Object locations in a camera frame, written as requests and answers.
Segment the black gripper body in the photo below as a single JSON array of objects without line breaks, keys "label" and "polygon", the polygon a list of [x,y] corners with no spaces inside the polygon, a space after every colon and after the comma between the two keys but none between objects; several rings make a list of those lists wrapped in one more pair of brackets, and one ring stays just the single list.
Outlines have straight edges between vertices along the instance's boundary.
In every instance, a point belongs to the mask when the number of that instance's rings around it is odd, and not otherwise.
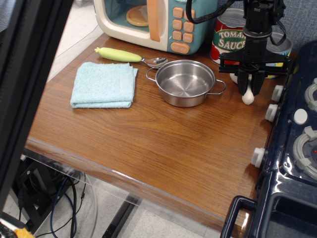
[{"label": "black gripper body", "polygon": [[268,39],[275,42],[271,29],[260,33],[244,29],[243,34],[246,37],[244,48],[219,55],[219,72],[237,74],[242,70],[249,74],[263,71],[265,76],[287,74],[290,58],[267,49]]}]

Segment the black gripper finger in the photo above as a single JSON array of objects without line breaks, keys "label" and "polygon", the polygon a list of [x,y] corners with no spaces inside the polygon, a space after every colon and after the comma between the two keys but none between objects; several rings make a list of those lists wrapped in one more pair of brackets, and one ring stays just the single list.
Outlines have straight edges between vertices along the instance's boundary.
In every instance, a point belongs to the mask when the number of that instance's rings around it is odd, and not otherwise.
[{"label": "black gripper finger", "polygon": [[238,90],[241,95],[245,95],[248,83],[249,83],[249,74],[241,69],[238,70],[237,73],[237,82],[238,82]]},{"label": "black gripper finger", "polygon": [[253,95],[259,94],[264,82],[264,78],[265,78],[265,71],[263,70],[252,73],[251,90]]}]

